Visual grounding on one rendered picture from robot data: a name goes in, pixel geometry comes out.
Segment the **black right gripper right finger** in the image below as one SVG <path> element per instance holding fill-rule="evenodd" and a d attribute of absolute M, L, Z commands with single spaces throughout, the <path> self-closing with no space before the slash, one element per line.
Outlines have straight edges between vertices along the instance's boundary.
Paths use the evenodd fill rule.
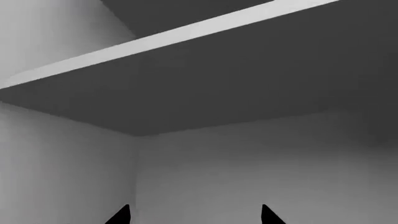
<path fill-rule="evenodd" d="M 286 224 L 267 205 L 262 205 L 261 222 L 262 224 Z"/>

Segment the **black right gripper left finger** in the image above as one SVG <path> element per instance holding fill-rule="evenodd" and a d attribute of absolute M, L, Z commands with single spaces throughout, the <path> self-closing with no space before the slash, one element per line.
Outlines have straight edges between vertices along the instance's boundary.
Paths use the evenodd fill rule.
<path fill-rule="evenodd" d="M 130 206 L 123 206 L 105 224 L 130 224 Z"/>

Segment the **white cabinet shelf board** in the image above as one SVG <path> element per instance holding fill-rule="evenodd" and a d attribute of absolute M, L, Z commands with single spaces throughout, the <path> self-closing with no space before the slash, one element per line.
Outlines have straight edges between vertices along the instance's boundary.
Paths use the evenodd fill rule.
<path fill-rule="evenodd" d="M 275 0 L 16 74 L 0 102 L 132 136 L 398 105 L 398 0 Z"/>

